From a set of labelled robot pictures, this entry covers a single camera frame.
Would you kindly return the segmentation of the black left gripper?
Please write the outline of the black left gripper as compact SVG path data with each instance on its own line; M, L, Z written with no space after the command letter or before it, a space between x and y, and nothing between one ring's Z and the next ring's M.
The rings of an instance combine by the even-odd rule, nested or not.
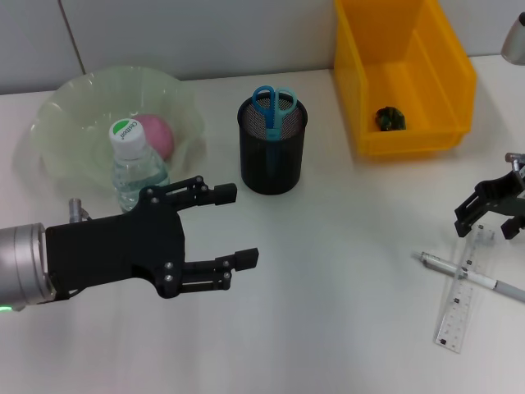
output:
M48 274L57 300L93 286L132 278L159 296L182 292L185 237L177 209L233 204L234 183L210 188L202 176L144 188L129 212L45 230Z

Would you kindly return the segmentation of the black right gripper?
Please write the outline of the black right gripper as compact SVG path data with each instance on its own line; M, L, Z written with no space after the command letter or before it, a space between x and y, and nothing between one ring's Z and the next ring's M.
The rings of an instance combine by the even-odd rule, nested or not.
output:
M524 183L518 179L515 172L489 181L478 183L474 192L464 200L454 211L454 223L457 235L464 238L487 212L498 213L512 217L500 227L506 240L512 240L525 228Z

